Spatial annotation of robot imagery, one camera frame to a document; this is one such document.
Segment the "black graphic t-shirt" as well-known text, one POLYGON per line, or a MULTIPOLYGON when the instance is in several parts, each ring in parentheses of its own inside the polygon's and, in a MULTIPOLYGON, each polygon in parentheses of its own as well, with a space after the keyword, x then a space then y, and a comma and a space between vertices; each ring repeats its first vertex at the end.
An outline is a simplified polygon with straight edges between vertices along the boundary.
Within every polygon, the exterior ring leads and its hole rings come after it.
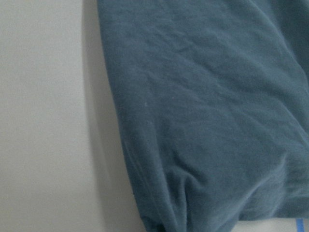
POLYGON ((98 15, 147 231, 308 218, 308 1, 100 0, 98 15))

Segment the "brown paper table cover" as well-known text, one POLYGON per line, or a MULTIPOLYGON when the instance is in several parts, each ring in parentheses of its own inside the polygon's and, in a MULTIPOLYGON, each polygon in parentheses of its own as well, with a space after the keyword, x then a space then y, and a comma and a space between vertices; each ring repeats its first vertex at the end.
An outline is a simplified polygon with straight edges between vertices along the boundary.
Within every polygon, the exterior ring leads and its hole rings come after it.
MULTIPOLYGON (((0 3, 0 229, 147 232, 126 168, 98 0, 0 3)), ((306 232, 309 218, 231 232, 306 232)))

